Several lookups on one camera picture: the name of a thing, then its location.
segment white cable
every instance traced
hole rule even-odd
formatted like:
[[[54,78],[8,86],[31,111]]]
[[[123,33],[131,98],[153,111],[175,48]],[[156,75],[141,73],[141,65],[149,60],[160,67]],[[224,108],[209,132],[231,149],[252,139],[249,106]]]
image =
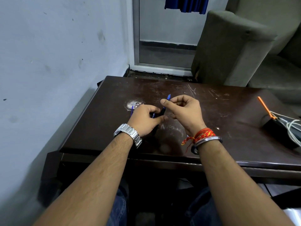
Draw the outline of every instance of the white cable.
[[[290,118],[290,119],[293,120],[293,121],[291,121],[291,122],[288,122],[288,121],[286,121],[286,120],[283,119],[283,118],[277,118],[278,121],[279,121],[279,122],[287,129],[287,131],[288,131],[288,137],[289,137],[294,143],[296,143],[298,146],[301,147],[301,142],[297,139],[297,137],[295,137],[295,135],[294,135],[294,134],[291,132],[291,130],[290,130],[290,129],[293,127],[293,128],[295,128],[295,129],[297,129],[297,130],[299,130],[299,131],[301,132],[301,130],[300,130],[299,128],[297,128],[297,127],[295,127],[295,126],[292,126],[292,125],[299,125],[299,126],[301,127],[301,124],[296,123],[297,121],[300,121],[300,120],[295,120],[294,118],[287,117],[287,116],[284,116],[284,115],[281,115],[281,114],[278,114],[278,113],[274,113],[274,112],[272,112],[272,111],[270,111],[270,112],[273,114],[273,116],[278,115],[278,116]]]

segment silver wristwatch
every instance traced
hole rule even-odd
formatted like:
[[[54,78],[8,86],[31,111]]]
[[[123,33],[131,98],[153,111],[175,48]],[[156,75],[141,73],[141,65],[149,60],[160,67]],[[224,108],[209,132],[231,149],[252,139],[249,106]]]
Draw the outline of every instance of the silver wristwatch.
[[[124,132],[124,133],[130,135],[130,137],[133,139],[133,141],[136,145],[136,148],[138,148],[140,146],[140,144],[142,143],[142,139],[140,138],[139,134],[130,125],[128,125],[128,124],[120,125],[119,128],[114,132],[114,137],[116,137],[120,132]]]

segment blue curtain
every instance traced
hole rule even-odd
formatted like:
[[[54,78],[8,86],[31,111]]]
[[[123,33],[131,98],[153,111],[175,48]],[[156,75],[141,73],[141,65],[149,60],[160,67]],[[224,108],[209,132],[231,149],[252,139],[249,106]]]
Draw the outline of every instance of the blue curtain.
[[[183,13],[199,12],[205,14],[208,0],[166,0],[165,9],[180,9]]]

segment jeans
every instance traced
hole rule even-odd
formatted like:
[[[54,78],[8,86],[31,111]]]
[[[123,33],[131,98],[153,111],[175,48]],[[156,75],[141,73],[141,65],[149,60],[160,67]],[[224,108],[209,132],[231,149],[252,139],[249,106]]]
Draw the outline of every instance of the jeans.
[[[126,194],[119,187],[107,226],[126,225]],[[222,226],[209,187],[202,189],[185,212],[190,226]]]

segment wooden table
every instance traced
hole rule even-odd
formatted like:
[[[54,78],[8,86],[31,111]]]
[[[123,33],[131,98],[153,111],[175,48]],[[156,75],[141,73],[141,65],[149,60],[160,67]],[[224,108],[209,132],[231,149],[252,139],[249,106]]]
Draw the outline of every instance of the wooden table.
[[[49,153],[42,180],[57,175],[59,163],[91,163],[111,142],[113,133],[130,118],[131,107],[141,103],[158,107],[160,99],[187,94],[199,100],[203,119],[243,169],[257,181],[301,185],[301,156],[284,147],[262,129],[268,120],[257,96],[270,110],[298,118],[287,106],[265,89],[212,86],[178,81],[162,81],[107,76],[62,148]],[[177,120],[161,125],[155,138],[147,138],[138,149],[130,151],[128,166],[203,171],[197,155],[186,152],[184,128]]]

